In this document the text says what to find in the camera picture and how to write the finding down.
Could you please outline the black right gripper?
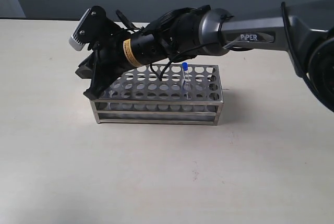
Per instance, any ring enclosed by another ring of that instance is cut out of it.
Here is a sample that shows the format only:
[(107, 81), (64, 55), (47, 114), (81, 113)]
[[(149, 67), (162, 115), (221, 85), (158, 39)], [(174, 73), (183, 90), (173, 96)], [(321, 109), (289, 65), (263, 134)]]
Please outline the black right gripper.
[(125, 72), (125, 66), (120, 64), (121, 44), (130, 33), (108, 19), (101, 6), (90, 9), (81, 26), (85, 35), (79, 39), (92, 53), (78, 65), (75, 74), (81, 79), (91, 80), (83, 95), (88, 99), (98, 99)]

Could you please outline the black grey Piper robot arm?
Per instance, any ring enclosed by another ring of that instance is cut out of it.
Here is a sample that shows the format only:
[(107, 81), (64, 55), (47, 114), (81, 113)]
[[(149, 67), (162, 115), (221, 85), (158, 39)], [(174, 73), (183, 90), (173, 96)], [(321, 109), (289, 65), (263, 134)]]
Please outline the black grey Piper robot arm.
[(232, 15), (209, 5), (169, 11), (136, 27), (118, 11), (121, 24), (105, 10), (86, 10), (69, 38), (76, 51), (90, 55), (76, 69), (89, 79), (88, 99), (97, 99), (123, 73), (166, 59), (179, 63), (199, 55), (223, 56), (254, 49), (285, 51), (311, 93), (333, 110), (333, 0), (321, 0)]

